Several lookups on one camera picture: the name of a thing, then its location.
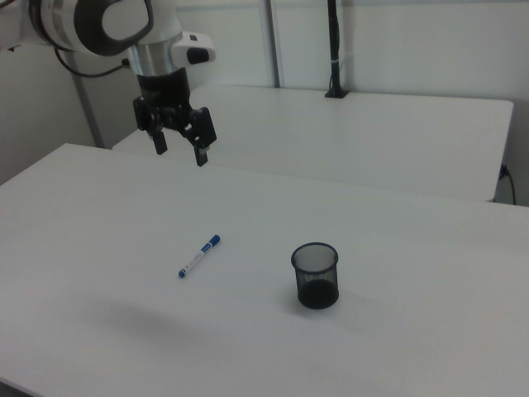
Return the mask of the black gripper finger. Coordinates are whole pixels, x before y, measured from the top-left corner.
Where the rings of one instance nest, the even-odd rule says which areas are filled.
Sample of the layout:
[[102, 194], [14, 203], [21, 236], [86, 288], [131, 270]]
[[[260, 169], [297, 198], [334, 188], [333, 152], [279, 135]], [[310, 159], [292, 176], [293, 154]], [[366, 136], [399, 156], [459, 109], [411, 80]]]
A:
[[167, 144], [162, 131], [163, 123], [158, 111], [156, 109], [152, 110], [143, 97], [133, 100], [133, 108], [138, 129], [148, 133], [158, 155], [164, 154], [167, 151]]
[[207, 151], [217, 139], [208, 108], [193, 109], [188, 115], [188, 120], [178, 127], [177, 131], [193, 146], [197, 166], [205, 165], [208, 161]]

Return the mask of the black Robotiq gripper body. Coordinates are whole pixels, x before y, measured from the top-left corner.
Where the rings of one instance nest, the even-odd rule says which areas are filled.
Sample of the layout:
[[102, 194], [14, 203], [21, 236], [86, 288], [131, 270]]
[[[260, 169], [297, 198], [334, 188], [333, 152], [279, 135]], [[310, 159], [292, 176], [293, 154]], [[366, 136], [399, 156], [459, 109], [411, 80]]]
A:
[[164, 127], [185, 129], [193, 108], [189, 103], [190, 88], [187, 70], [179, 68], [161, 76], [137, 76], [141, 97], [153, 117]]

